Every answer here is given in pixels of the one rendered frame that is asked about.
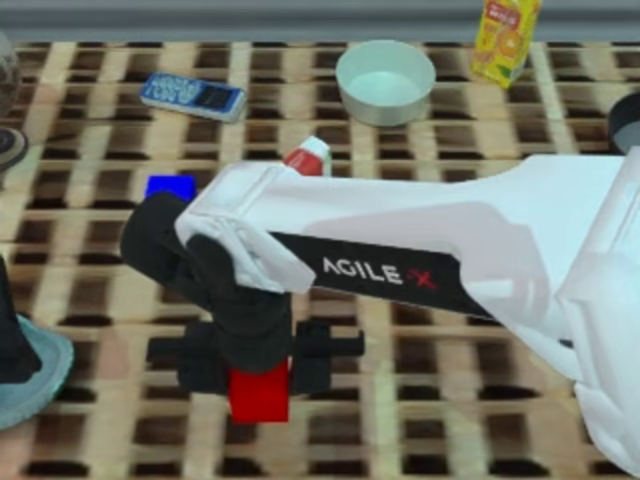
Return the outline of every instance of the white bowl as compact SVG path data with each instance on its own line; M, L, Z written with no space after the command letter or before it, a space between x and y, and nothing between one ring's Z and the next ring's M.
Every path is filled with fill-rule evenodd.
M336 78L352 117L392 127L422 114L436 70L424 52L409 44L374 40L347 50L338 60Z

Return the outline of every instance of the remote control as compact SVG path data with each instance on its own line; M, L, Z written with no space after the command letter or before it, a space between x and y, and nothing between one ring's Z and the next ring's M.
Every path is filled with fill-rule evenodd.
M222 83L156 72L140 92L142 103L212 120L234 122L246 103L244 90Z

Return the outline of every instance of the glass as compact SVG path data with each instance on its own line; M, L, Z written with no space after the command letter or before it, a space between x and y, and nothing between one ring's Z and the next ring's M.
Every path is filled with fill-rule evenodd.
M9 114L20 88L18 55L7 36L0 32L0 118Z

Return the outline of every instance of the agile x logo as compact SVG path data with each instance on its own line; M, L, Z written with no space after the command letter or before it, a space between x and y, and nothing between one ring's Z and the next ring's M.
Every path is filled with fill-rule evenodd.
M323 257L322 269L324 273L361 278L374 282L391 283L395 285L411 283L420 288L429 290L437 289L436 284L431 278L431 272L417 268L409 268L403 271L395 265L378 265L375 267L370 262L347 260L345 258L334 261Z

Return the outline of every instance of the red x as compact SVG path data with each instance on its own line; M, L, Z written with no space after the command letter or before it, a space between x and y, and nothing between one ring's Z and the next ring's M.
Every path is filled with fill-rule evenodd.
M408 278L415 279L418 287L426 287L430 290L436 289L435 283L431 280L431 272L429 271L421 272L420 270L412 268L409 270Z

